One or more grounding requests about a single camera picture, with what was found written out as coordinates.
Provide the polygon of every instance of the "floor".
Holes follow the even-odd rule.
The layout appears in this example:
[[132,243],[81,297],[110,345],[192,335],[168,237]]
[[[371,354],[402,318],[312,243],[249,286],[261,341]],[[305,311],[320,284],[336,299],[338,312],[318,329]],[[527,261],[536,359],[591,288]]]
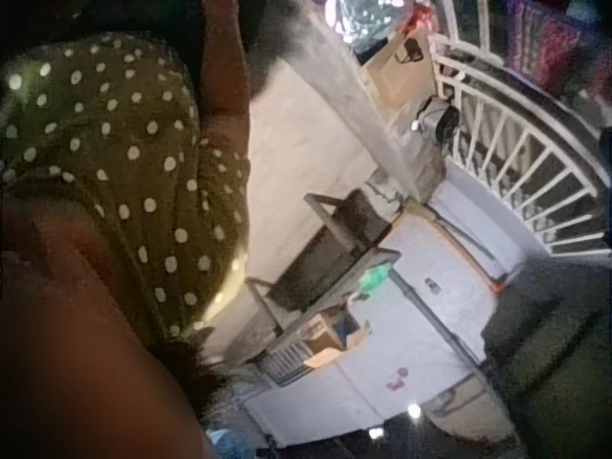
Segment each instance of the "floor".
[[[376,169],[323,99],[279,61],[251,105],[248,275],[274,282],[320,228],[308,192],[344,197]],[[210,323],[207,355],[223,353],[257,313],[243,289]]]

